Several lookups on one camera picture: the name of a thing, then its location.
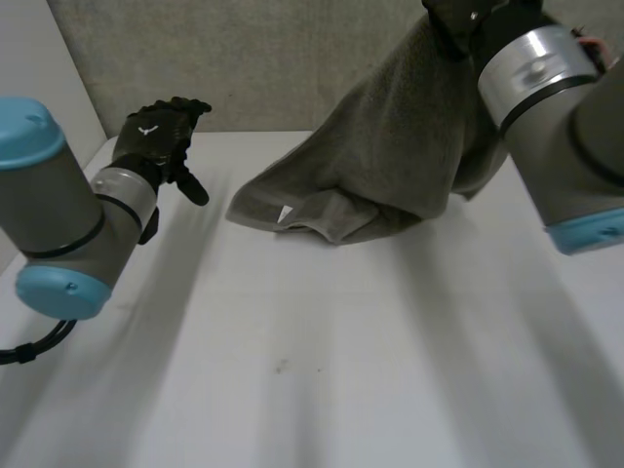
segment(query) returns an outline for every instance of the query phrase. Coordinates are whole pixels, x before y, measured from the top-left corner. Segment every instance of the silver metal ring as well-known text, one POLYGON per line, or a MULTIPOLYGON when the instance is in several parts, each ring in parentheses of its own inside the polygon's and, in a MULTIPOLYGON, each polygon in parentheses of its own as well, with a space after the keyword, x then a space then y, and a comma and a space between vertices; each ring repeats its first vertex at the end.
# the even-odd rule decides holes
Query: silver metal ring
POLYGON ((143 227, 156 208, 156 194, 149 182, 127 169, 102 169, 91 181, 91 187, 97 195, 115 198, 130 207, 143 227))
POLYGON ((544 26, 508 44, 484 68, 479 91, 496 126, 526 98, 574 76, 597 76, 570 32, 544 26))

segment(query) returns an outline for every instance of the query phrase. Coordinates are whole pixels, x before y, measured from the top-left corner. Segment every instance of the light blue joint cap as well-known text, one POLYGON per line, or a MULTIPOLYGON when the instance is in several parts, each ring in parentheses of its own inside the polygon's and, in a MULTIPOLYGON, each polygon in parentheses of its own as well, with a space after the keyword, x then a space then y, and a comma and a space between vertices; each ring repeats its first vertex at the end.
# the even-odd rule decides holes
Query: light blue joint cap
POLYGON ((96 278, 66 268, 26 266, 16 290, 28 307, 59 320, 95 317, 110 298, 111 289, 96 278))
POLYGON ((624 209, 610 210, 546 228, 562 254, 572 255, 624 242, 624 209))
POLYGON ((41 102, 0 97, 0 171, 42 163, 64 144, 62 130, 41 102))

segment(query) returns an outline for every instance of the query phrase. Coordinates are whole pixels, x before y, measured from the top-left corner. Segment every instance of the black cable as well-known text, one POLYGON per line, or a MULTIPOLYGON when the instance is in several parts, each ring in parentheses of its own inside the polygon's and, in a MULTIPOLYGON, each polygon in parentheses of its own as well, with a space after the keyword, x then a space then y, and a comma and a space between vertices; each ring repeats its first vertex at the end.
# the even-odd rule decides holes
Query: black cable
POLYGON ((75 320, 69 322, 62 320, 39 341, 23 344, 16 349, 0 350, 0 366, 14 363, 25 364, 34 361, 37 356, 50 351, 66 339, 75 326, 75 320))

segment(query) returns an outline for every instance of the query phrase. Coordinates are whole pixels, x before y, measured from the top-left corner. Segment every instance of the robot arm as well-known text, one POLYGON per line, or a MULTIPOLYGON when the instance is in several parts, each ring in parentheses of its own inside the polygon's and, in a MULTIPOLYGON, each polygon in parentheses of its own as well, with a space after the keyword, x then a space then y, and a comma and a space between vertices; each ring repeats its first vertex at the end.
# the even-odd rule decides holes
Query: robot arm
POLYGON ((62 130, 39 102, 0 98, 0 225, 28 262, 20 299, 64 321, 95 317, 131 253, 158 227, 162 183, 197 205, 208 194, 184 167, 198 100, 158 101, 129 116, 113 162, 91 184, 62 130))
POLYGON ((557 248, 575 254, 622 242, 624 64, 601 76, 541 1, 424 4, 443 25, 441 43, 470 55, 483 101, 557 248))

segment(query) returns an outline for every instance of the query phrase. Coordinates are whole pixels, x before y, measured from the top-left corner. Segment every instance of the towel fold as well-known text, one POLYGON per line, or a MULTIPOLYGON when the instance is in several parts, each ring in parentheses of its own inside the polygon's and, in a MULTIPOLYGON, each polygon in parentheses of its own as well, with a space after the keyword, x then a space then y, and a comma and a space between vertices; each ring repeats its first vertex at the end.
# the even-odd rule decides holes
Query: towel fold
POLYGON ((318 131, 238 191, 227 218, 337 245, 386 237, 439 216, 451 192, 473 197, 506 154, 469 61, 445 59, 425 17, 318 131))

